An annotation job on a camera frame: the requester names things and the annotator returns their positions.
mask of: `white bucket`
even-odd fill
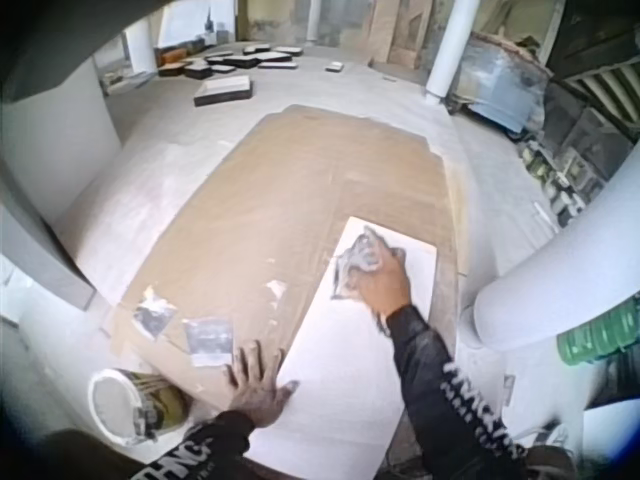
[[[106,369],[89,382],[91,416],[113,443],[132,446],[184,423],[188,402],[160,375]]]

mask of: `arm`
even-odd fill
[[[247,467],[239,462],[249,449],[254,424],[246,415],[227,411],[198,425],[182,443],[146,465],[132,480],[159,478],[232,478]]]
[[[281,361],[278,350],[263,369],[258,342],[236,350],[233,368],[225,370],[234,392],[229,410],[191,429],[180,445],[131,478],[253,478],[241,461],[249,450],[249,435],[274,423],[298,386],[289,382],[276,388]]]
[[[352,271],[351,281],[391,333],[402,397],[425,468],[436,478],[522,478],[520,452],[502,422],[411,305],[404,254],[394,255],[375,234],[371,240],[379,266]]]

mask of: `person's right hand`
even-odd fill
[[[380,267],[374,272],[353,269],[349,279],[364,303],[385,321],[393,312],[411,303],[411,289],[404,269],[404,251],[395,256],[379,235],[372,237]]]

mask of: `person's left hand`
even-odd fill
[[[282,350],[278,350],[263,369],[258,341],[238,348],[233,355],[233,367],[227,365],[226,369],[227,380],[234,390],[229,410],[244,413],[257,428],[274,423],[299,385],[292,381],[276,388],[281,361]]]

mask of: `green container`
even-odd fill
[[[579,327],[558,335],[558,353],[567,365],[606,357],[640,338],[638,300],[629,300]]]

